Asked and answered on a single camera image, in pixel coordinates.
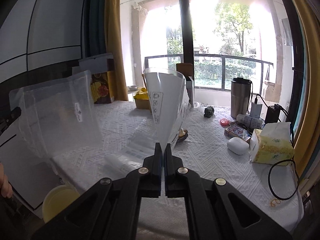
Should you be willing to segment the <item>person's left hand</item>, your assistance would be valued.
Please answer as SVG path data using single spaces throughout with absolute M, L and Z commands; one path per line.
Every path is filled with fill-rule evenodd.
M 8 181 L 7 175 L 4 173 L 4 166 L 0 163 L 0 188 L 1 196 L 11 198 L 13 195 L 12 185 Z

